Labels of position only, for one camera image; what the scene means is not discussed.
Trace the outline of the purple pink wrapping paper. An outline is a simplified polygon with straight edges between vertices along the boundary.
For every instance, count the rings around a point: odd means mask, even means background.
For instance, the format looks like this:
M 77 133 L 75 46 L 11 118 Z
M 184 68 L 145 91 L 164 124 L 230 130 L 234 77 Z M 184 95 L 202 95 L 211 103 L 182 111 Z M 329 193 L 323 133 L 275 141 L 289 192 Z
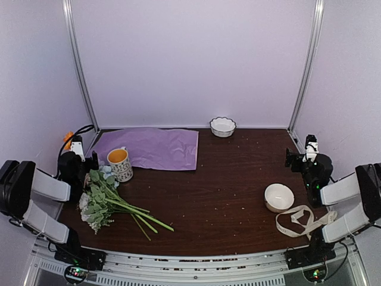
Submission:
M 197 167 L 199 132 L 187 129 L 125 128 L 101 135 L 92 150 L 101 161 L 126 148 L 133 167 L 193 171 Z

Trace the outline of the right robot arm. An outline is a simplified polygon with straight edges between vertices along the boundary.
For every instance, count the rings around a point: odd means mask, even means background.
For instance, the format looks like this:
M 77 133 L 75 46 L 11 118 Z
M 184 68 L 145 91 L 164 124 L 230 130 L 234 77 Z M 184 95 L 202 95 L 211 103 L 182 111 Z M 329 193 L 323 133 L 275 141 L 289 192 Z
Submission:
M 359 165 L 350 175 L 330 184 L 333 164 L 315 150 L 298 154 L 286 149 L 285 167 L 300 173 L 312 207 L 332 206 L 359 197 L 360 202 L 339 219 L 312 231 L 304 251 L 309 262 L 319 262 L 336 243 L 362 232 L 380 219 L 380 163 Z

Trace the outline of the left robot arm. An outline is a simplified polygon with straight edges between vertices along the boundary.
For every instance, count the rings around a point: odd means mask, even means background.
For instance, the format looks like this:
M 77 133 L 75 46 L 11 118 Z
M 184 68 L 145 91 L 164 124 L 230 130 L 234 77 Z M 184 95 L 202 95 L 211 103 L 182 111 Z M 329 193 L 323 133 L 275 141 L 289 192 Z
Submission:
M 77 203 L 83 194 L 87 175 L 98 169 L 95 152 L 85 159 L 72 151 L 59 156 L 57 179 L 38 169 L 33 161 L 7 160 L 1 166 L 1 213 L 17 225 L 45 236 L 66 259 L 79 265 L 85 260 L 86 253 L 77 232 L 42 210 L 32 195 L 59 203 Z

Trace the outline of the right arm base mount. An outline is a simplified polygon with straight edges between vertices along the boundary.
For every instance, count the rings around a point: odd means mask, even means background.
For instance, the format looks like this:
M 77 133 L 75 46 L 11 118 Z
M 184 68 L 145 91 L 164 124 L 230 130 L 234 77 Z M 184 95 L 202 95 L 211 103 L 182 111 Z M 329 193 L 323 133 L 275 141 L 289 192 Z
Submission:
M 323 282 L 328 277 L 327 262 L 336 257 L 335 252 L 329 250 L 324 254 L 312 254 L 310 256 L 307 253 L 307 247 L 288 248 L 284 252 L 288 269 L 301 268 L 303 276 L 308 282 L 315 284 Z

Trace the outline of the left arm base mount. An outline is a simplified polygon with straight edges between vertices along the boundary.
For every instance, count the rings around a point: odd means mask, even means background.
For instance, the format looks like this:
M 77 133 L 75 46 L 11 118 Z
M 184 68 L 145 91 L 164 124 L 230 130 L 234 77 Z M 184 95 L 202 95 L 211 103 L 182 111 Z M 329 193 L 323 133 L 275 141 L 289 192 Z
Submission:
M 63 276 L 71 284 L 84 282 L 90 271 L 103 270 L 106 256 L 104 251 L 88 248 L 82 248 L 80 256 L 69 254 L 64 250 L 57 250 L 54 254 L 55 260 L 68 264 L 64 269 Z

